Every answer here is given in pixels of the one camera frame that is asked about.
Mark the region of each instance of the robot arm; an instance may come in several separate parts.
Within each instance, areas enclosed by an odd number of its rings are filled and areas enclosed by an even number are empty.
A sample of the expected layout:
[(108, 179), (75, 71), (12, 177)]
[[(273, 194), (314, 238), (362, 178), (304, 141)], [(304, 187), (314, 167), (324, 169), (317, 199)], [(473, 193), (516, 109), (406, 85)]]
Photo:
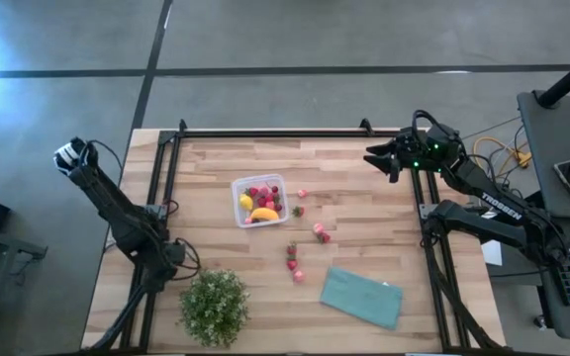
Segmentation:
[[(417, 130), (417, 119), (432, 123), (427, 132)], [(496, 239), (519, 249), (539, 265), (560, 264), (567, 254), (562, 232), (543, 210), (505, 191), (471, 160), (459, 132), (440, 124), (425, 111), (416, 111), (413, 125), (401, 129), (395, 139), (366, 149), (373, 155), (364, 160), (390, 176), (399, 179), (404, 168), (438, 172), (450, 188), (478, 197), (498, 210), (503, 222), (492, 222), (466, 212), (450, 201), (443, 201), (428, 215), (427, 227), (435, 236), (452, 229)]]
[[(98, 151), (92, 141), (74, 138), (56, 151), (54, 164), (87, 195), (98, 209), (98, 215), (109, 223), (116, 246), (134, 264), (141, 263), (144, 267), (142, 284), (134, 290), (105, 335), (92, 346), (94, 350), (108, 350), (143, 297), (147, 293), (161, 292), (164, 284), (175, 276), (178, 266), (194, 271), (182, 279), (194, 276), (200, 268), (199, 257), (188, 243), (182, 244), (180, 239), (169, 241), (163, 207), (140, 207), (131, 203), (98, 166)], [(186, 253), (187, 246), (193, 255)], [(196, 267), (183, 265), (186, 256)]]

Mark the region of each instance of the green plant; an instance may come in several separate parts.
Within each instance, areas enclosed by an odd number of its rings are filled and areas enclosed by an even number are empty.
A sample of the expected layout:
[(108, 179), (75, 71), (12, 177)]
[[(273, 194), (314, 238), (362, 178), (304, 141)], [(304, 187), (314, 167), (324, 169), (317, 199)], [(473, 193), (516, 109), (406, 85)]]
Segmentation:
[(182, 321), (203, 346), (230, 345), (248, 320), (245, 284), (233, 271), (203, 271), (180, 295)]

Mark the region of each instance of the wooden table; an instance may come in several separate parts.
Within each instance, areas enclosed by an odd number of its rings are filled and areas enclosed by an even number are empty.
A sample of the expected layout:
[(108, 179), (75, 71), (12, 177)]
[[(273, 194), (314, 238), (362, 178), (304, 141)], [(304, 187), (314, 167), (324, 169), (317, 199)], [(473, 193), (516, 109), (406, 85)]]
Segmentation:
[[(136, 130), (132, 136), (121, 188), (135, 204), (146, 199), (158, 133)], [(188, 282), (169, 282), (156, 300), (149, 352), (440, 351), (410, 172), (403, 172), (399, 183), (389, 184), (384, 174), (362, 160), (364, 147), (386, 140), (182, 139), (173, 193), (179, 211), (169, 218), (171, 236), (194, 244), (204, 267), (236, 271), (248, 285), (251, 320), (231, 349), (205, 349), (179, 322), (178, 296)], [(285, 178), (290, 207), (304, 206), (305, 215), (280, 225), (238, 228), (231, 182), (268, 173)], [(158, 197), (165, 176), (162, 171)], [(425, 176), (423, 185), (427, 186)], [(442, 199), (466, 200), (443, 182), (438, 187)], [(309, 196), (300, 199), (299, 189), (309, 191)], [(311, 233), (314, 223), (325, 225), (331, 243), (317, 243)], [(290, 241), (299, 246), (300, 268), (307, 277), (302, 285), (292, 282), (285, 265)], [(505, 344), (478, 240), (457, 233), (450, 243), (462, 300), (488, 334)], [(330, 266), (401, 287), (404, 300), (397, 329), (390, 331), (321, 305)], [(123, 308), (132, 271), (132, 263), (120, 251), (105, 254), (83, 346), (98, 340)], [(449, 306), (446, 313), (456, 339)], [(137, 320), (134, 340), (139, 327)]]

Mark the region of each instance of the clear plastic box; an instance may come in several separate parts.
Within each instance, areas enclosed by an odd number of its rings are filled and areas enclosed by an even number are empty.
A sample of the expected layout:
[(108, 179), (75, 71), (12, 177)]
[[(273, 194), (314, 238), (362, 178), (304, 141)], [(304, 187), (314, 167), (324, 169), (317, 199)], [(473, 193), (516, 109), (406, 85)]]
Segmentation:
[[(245, 219), (249, 218), (251, 212), (241, 207), (238, 198), (240, 197), (241, 194), (245, 193), (245, 189), (251, 187), (256, 187), (256, 188), (267, 187), (265, 183), (267, 183), (267, 185), (269, 185), (270, 187), (273, 186), (278, 187), (278, 194), (280, 195), (279, 204), (283, 207), (283, 209), (280, 212), (278, 212), (279, 219), (276, 221), (269, 221), (269, 222), (245, 223)], [(237, 220), (238, 227), (248, 228), (248, 227), (266, 226), (275, 223), (285, 223), (289, 219), (289, 207), (287, 205), (287, 193), (285, 192), (285, 180), (280, 174), (266, 174), (262, 176), (240, 178), (233, 182), (232, 189), (233, 189), (233, 204), (235, 205), (235, 219)], [(256, 199), (253, 200), (254, 200), (253, 209), (256, 209)]]

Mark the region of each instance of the blue towel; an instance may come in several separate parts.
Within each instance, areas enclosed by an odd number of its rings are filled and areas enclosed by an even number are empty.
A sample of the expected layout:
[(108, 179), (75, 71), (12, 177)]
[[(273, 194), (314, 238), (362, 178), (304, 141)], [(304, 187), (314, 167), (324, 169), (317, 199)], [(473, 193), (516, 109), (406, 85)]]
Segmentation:
[(395, 330), (402, 307), (402, 289), (331, 267), (321, 303)]

